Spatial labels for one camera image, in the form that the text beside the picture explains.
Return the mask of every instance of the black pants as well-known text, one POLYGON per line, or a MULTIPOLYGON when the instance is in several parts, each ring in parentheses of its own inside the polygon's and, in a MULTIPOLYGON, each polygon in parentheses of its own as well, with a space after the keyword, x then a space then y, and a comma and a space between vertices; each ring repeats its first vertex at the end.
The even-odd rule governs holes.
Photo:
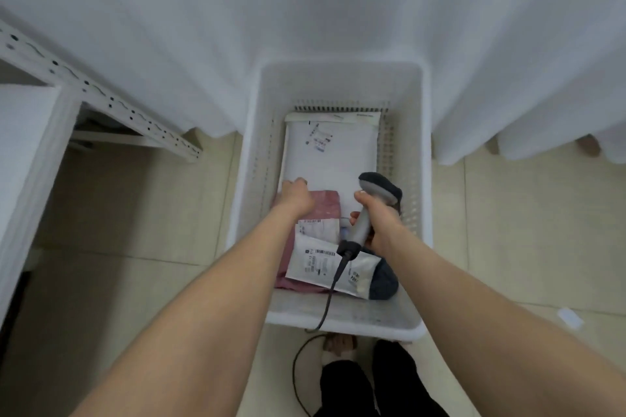
MULTIPOLYGON (((379 340, 372 362, 376 401, 383 417, 447 417, 420 381, 415 361, 399 343, 379 340)), ((322 370, 322 408, 316 417, 378 416, 374 392, 361 367, 335 361, 322 370)))

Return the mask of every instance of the person's left arm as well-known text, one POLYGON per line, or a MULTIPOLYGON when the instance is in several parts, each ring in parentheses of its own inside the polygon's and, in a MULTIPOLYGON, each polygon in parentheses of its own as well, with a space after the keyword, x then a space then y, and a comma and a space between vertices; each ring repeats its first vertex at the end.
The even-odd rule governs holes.
POLYGON ((289 232, 314 207, 306 182, 189 284, 118 358, 73 417, 234 416, 289 232))

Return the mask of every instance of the black cable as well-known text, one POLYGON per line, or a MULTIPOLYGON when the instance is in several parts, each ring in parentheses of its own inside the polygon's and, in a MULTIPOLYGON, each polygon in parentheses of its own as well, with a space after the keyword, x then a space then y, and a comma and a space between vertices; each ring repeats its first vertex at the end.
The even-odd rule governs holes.
POLYGON ((339 263, 339 267, 337 267, 337 270, 335 271, 335 276, 333 278, 333 285, 331 285, 331 289, 328 292, 328 298, 326 299, 326 308, 324 309, 324 314, 322 315, 322 319, 319 321, 319 324, 312 330, 307 330, 307 329, 304 330, 307 333, 315 333, 316 331, 319 331, 319 329, 324 324, 324 320, 326 320, 326 315, 328 315, 328 309, 331 307, 331 299, 333 298, 333 294, 335 293, 335 285, 337 285, 337 281, 341 277, 341 274, 344 273, 344 270, 346 266, 348 265, 348 262, 350 262, 350 259, 352 259, 352 253, 350 251, 346 251, 344 256, 341 257, 341 262, 339 263))
POLYGON ((306 408, 304 407, 304 404, 302 404, 302 401, 300 400, 300 396, 298 396, 298 390, 295 388, 295 363, 298 360, 298 356, 300 356, 300 353, 302 352, 302 350, 304 350, 304 348, 311 341, 317 338, 321 338, 326 335, 327 333, 316 334, 315 336, 311 336, 307 341, 305 341, 304 344, 300 347, 300 350, 298 350, 298 352, 295 353, 295 358, 293 358, 293 364, 291 365, 291 382, 293 383, 293 393, 295 394, 295 398, 298 400, 298 404, 300 404, 300 407, 302 407, 302 410, 304 411, 304 413, 307 414, 309 417, 311 417, 311 414, 309 414, 309 411, 307 411, 306 408))

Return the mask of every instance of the bare foot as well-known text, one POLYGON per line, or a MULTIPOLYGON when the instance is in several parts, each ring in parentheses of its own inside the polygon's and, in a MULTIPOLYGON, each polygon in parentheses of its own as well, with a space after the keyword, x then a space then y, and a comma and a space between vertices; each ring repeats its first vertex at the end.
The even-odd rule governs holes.
POLYGON ((334 361, 354 361, 356 358, 356 336, 352 334, 329 333, 322 345, 322 366, 334 361))

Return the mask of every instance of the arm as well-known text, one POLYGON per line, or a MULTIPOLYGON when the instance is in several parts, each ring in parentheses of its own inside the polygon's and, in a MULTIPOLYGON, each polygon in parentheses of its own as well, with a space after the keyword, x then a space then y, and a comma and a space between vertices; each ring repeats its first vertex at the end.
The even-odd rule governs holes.
POLYGON ((287 236, 313 206, 304 180, 284 182, 266 218, 161 311, 73 417, 235 415, 287 236))
POLYGON ((626 378, 607 360, 447 262, 393 209, 364 192, 355 198, 370 212, 372 247, 483 417, 626 415, 626 378))

